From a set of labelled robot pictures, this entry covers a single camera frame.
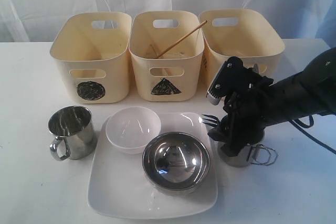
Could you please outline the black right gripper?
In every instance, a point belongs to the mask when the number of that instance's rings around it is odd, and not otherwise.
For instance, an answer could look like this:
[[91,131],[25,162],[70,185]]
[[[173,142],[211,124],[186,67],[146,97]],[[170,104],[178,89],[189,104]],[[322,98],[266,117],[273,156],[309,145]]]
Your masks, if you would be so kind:
[[261,77],[252,68],[245,68],[238,57],[229,57],[220,67],[207,89],[206,97],[212,105],[225,98],[223,110],[227,113],[220,120],[220,128],[212,128],[211,139],[226,143],[223,151],[236,156],[247,139],[240,135],[250,128],[263,129],[261,125],[260,87],[268,87],[272,79]]

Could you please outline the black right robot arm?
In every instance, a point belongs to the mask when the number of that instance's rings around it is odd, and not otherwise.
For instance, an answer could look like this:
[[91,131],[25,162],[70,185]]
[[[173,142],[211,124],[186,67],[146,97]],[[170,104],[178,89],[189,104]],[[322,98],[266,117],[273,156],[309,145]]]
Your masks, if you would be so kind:
[[315,57],[303,71],[283,80],[261,76],[246,68],[238,57],[229,57],[218,70],[208,90],[213,105],[224,100],[222,119],[208,115],[208,136],[222,142],[221,151],[237,156],[247,145],[259,142],[266,127],[289,122],[323,148],[335,149],[316,139],[306,129],[313,115],[335,114],[335,48]]

